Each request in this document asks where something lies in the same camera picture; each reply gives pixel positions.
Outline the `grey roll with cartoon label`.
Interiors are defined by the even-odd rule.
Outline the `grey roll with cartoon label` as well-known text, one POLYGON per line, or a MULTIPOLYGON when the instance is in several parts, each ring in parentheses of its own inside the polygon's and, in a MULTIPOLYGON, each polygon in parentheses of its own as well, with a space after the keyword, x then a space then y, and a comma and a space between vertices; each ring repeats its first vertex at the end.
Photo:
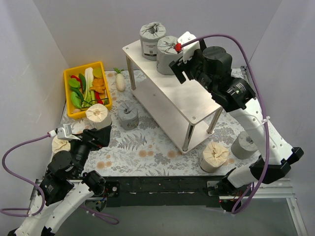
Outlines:
POLYGON ((178 54, 174 49, 177 40, 177 37, 166 36, 157 43, 157 71, 162 75, 174 75, 169 64, 182 57, 182 53, 178 54))

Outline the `grey roll with QR label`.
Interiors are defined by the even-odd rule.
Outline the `grey roll with QR label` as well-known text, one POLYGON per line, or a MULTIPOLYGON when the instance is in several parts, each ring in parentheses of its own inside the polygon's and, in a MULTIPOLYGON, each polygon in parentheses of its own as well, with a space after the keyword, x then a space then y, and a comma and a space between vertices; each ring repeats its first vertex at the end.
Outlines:
POLYGON ((158 41, 166 36, 166 28, 160 22, 143 25, 139 32, 142 56, 148 60, 157 60, 158 41))

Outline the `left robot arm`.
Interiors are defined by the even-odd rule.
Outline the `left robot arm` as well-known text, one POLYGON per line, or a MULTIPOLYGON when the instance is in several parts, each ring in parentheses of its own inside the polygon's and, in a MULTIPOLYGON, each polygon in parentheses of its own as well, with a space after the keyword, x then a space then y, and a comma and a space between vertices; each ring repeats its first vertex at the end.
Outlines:
POLYGON ((70 143, 70 150, 58 151, 37 189, 33 204, 22 225, 11 230, 10 236, 53 236, 62 223, 88 198, 105 193, 105 179, 97 172, 84 173, 91 151, 107 147, 112 127, 85 129, 73 134, 70 124, 48 132, 70 143))

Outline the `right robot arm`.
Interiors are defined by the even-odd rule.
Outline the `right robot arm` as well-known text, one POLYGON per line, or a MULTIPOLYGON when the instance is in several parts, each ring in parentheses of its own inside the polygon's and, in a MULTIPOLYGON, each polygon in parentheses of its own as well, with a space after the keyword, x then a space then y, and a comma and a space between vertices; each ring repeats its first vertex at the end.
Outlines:
POLYGON ((222 47, 196 49, 188 60, 170 63, 180 83, 196 80, 248 133, 260 152, 257 161, 229 171, 213 188, 218 194, 234 195, 243 186, 262 179, 270 184, 283 178, 304 154, 292 147, 262 114, 262 107, 251 86, 231 75, 232 56, 222 47))

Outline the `white two-tier shelf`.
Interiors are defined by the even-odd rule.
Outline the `white two-tier shelf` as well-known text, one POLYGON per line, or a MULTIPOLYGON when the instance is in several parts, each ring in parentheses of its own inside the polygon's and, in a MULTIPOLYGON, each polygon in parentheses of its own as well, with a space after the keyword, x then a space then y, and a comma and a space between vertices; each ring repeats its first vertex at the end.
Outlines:
POLYGON ((157 72, 156 62, 142 57, 139 40, 123 51, 133 95, 182 153, 212 135, 222 107, 200 84, 157 72))

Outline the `beige roll near bin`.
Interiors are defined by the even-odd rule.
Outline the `beige roll near bin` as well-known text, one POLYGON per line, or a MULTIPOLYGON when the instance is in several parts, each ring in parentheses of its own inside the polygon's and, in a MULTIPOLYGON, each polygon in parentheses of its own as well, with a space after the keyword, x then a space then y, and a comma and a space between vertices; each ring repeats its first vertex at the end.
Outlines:
POLYGON ((112 124, 111 115, 108 109, 102 104, 94 104, 85 111, 86 117, 91 126, 97 130, 112 124))

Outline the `beige roll far left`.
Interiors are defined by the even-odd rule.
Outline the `beige roll far left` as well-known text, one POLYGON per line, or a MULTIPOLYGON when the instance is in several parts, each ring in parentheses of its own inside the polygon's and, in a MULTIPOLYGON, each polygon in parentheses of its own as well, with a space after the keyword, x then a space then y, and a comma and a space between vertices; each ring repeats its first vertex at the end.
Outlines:
POLYGON ((59 151, 70 151, 70 142, 67 140, 61 140, 55 136, 52 140, 52 153, 56 154, 59 151))

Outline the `floral table mat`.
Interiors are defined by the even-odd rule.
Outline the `floral table mat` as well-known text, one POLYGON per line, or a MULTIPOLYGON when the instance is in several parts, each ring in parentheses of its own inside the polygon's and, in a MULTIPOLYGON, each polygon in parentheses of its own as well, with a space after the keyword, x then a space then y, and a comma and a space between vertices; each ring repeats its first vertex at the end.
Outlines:
POLYGON ((84 171, 96 170, 103 176, 206 176, 200 168, 200 155, 213 141, 230 148, 243 128, 226 112, 222 112, 213 134, 190 152, 183 154, 160 126, 135 99, 130 89, 128 72, 123 76, 126 89, 116 89, 116 72, 106 71, 112 98, 112 131, 108 147, 92 151, 84 171), (139 113, 139 125, 124 130, 118 120, 117 109, 124 103, 134 104, 139 113))

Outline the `green leafy vegetable toy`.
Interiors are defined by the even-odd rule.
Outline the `green leafy vegetable toy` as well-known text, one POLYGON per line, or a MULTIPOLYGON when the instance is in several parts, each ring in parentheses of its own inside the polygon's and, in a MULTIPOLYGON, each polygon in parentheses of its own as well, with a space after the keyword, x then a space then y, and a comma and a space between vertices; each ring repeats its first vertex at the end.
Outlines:
POLYGON ((71 99, 71 102, 75 108, 77 108, 77 109, 82 108, 82 100, 81 100, 80 94, 73 91, 70 95, 70 99, 71 99))

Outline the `orange ginger toy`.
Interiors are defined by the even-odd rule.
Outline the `orange ginger toy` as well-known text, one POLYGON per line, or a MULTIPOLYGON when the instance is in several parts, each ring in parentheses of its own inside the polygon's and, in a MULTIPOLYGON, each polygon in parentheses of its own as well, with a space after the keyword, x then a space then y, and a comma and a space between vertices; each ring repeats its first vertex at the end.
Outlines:
POLYGON ((96 91, 97 93, 104 94, 106 90, 106 86, 103 78, 95 78, 92 82, 92 86, 90 90, 96 91))

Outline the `green pepper toy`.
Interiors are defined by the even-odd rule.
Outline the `green pepper toy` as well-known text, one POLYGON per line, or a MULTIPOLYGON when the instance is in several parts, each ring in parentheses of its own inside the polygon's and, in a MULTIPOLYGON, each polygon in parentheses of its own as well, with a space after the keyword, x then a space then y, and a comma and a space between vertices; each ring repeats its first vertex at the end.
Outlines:
POLYGON ((86 91, 86 78, 83 74, 79 73, 79 79, 81 80, 82 93, 84 94, 86 91))

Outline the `white radish toy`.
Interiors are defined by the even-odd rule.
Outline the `white radish toy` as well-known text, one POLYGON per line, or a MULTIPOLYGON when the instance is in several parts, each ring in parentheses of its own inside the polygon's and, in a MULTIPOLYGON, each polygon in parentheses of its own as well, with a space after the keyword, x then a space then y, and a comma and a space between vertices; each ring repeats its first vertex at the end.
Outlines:
POLYGON ((115 67, 114 71, 116 72, 116 88, 118 91, 123 92, 126 89, 125 78, 122 75, 123 70, 120 70, 115 67))

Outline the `red chili toy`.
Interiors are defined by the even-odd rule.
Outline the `red chili toy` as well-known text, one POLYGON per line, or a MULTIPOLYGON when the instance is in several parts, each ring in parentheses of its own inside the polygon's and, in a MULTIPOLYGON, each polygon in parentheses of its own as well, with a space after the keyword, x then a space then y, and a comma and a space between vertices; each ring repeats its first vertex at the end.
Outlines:
POLYGON ((81 83, 81 79, 80 78, 78 78, 77 76, 75 76, 75 75, 71 75, 70 76, 72 79, 76 79, 78 82, 80 82, 81 83))

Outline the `yellow green fruit toy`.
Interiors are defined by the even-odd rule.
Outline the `yellow green fruit toy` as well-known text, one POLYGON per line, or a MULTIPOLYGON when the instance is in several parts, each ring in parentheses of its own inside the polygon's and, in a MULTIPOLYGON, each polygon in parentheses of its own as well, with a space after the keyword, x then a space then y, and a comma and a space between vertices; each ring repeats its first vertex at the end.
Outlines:
POLYGON ((103 77, 103 71, 101 67, 97 67, 93 69, 93 76, 96 78, 102 78, 103 77))

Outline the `white bok choy toy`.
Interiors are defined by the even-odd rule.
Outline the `white bok choy toy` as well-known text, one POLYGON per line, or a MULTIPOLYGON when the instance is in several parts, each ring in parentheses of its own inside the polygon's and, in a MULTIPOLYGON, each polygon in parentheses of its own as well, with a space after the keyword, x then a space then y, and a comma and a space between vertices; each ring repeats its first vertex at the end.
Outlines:
POLYGON ((86 89, 85 89, 84 97, 85 98, 92 97, 92 92, 90 90, 90 87, 92 86, 92 82, 94 79, 92 67, 85 69, 85 79, 86 79, 86 89))

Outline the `yellow plastic bin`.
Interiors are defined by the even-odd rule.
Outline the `yellow plastic bin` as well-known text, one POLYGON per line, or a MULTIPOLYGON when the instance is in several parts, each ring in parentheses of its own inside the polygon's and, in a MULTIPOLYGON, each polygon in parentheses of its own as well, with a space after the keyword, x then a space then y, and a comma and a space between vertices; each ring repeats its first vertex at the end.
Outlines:
POLYGON ((63 78, 64 78, 64 85, 65 85, 67 114, 70 118, 79 119, 79 118, 85 117, 86 116, 85 111, 90 106, 97 104, 97 103, 104 105, 109 110, 112 108, 112 99, 111 99, 108 83, 106 80, 103 63, 101 61, 97 61, 97 62, 93 62, 93 63, 89 63, 89 64, 85 64, 85 65, 66 69, 63 72, 63 78), (82 87, 81 87, 82 84, 80 82, 78 82, 76 79, 72 79, 70 76, 75 75, 75 76, 79 77, 79 73, 81 73, 85 76, 85 69, 87 69, 89 67, 92 67, 93 69, 97 68, 97 67, 101 67, 101 69, 103 71, 103 77, 102 78, 104 79, 106 90, 105 90, 104 94, 100 94, 100 93, 97 93, 96 91, 91 90, 92 97, 86 97, 85 98, 84 94, 82 93, 82 87), (82 108, 81 109, 75 108, 71 102, 70 95, 73 91, 80 94, 80 96, 81 96, 81 100, 82 100, 82 108))

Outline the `beige roll front right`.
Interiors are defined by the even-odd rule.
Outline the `beige roll front right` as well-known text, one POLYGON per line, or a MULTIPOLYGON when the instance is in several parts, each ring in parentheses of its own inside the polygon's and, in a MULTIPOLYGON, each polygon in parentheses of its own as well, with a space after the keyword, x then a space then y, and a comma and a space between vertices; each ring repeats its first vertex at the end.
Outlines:
POLYGON ((216 142, 209 142, 200 155, 200 168, 208 173, 214 173, 229 158, 230 151, 216 142))

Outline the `grey roll right side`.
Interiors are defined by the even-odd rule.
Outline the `grey roll right side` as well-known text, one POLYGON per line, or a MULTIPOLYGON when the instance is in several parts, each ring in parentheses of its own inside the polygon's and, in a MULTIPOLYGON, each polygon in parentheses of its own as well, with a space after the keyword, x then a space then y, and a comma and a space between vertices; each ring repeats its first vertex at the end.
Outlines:
POLYGON ((255 143, 246 131, 242 131, 231 146, 232 153, 240 160, 249 159, 258 151, 255 143))

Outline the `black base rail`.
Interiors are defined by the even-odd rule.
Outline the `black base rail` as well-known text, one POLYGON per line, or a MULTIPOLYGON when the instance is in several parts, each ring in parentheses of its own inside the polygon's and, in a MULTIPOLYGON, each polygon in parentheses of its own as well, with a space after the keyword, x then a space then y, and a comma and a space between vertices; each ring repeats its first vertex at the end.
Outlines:
POLYGON ((107 177, 107 207, 220 207, 220 198, 233 198, 247 186, 221 185, 223 176, 107 177))

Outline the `aluminium frame rail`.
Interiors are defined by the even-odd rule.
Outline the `aluminium frame rail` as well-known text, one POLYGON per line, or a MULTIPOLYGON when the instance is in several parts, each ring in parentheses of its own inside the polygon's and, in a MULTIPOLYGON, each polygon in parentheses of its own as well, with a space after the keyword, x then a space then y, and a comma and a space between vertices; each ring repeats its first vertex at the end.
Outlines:
POLYGON ((232 216, 235 235, 245 236, 307 236, 297 196, 290 179, 261 184, 251 203, 232 216))

